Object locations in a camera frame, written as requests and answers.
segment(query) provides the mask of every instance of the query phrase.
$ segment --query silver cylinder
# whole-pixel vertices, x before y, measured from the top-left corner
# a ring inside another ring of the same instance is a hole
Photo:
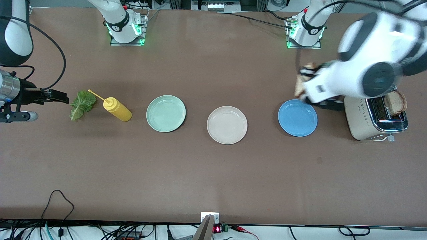
[[[21,89],[19,78],[11,76],[0,69],[0,101],[10,102],[16,98]]]

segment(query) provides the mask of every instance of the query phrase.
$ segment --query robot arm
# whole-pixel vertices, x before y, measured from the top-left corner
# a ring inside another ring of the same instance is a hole
[[[119,0],[88,0],[105,18],[111,36],[119,43],[130,43],[142,34],[141,14],[125,10]]]
[[[29,0],[2,0],[0,16],[29,21]],[[0,19],[0,64],[19,66],[32,54],[29,26],[16,20]]]
[[[1,0],[0,16],[29,21],[28,0]],[[33,43],[29,25],[15,19],[0,19],[0,65],[16,67],[28,60]],[[53,89],[41,90],[30,81],[20,79],[16,72],[0,70],[0,123],[34,121],[33,111],[20,111],[22,105],[45,102],[69,103],[66,93]]]
[[[330,3],[332,0],[310,0],[307,11],[300,12],[295,16],[298,24],[289,37],[304,47],[316,44],[333,7],[330,6],[319,13],[317,12]]]
[[[417,20],[389,13],[371,13],[346,30],[339,59],[324,64],[304,83],[309,100],[321,102],[338,95],[374,98],[385,95],[402,76],[427,69],[427,3],[406,13]]]

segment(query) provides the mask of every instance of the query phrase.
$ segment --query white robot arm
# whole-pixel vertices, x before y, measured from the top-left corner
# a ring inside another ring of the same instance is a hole
[[[323,10],[332,0],[310,0],[307,11],[301,11],[296,15],[298,24],[289,37],[301,46],[309,47],[316,44],[324,30],[326,20],[332,13],[332,6]]]
[[[141,14],[124,9],[119,0],[88,0],[105,18],[113,38],[122,44],[130,43],[142,34],[139,24]]]
[[[2,0],[0,16],[29,21],[29,0]],[[18,66],[32,54],[29,26],[13,19],[0,19],[0,64]]]
[[[346,30],[338,47],[339,59],[323,64],[304,83],[312,103],[345,95],[374,98],[388,93],[402,76],[427,69],[427,3],[404,17],[370,13]]]

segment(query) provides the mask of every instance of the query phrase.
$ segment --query toast slice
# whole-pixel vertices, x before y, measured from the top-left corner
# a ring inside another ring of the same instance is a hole
[[[403,93],[399,91],[393,91],[387,93],[384,96],[384,103],[386,107],[389,108],[390,115],[395,116],[406,110],[408,104],[406,103],[406,98]]]
[[[313,63],[308,63],[304,67],[306,67],[308,69],[313,69],[313,68],[315,68],[315,65]],[[296,76],[294,97],[299,98],[302,94],[304,94],[305,88],[304,88],[303,83],[306,81],[309,81],[310,79],[311,78],[308,76],[303,76],[303,75],[299,75],[299,74]]]

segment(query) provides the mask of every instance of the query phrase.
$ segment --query yellow squeeze bottle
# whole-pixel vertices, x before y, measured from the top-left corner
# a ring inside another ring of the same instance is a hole
[[[104,104],[103,104],[104,108],[107,111],[109,111],[111,114],[116,116],[118,119],[122,120],[123,122],[127,122],[132,118],[131,111],[129,111],[127,107],[125,107],[122,103],[120,103],[114,97],[103,99],[98,94],[92,92],[91,89],[89,89],[88,92],[102,99],[104,101]]]

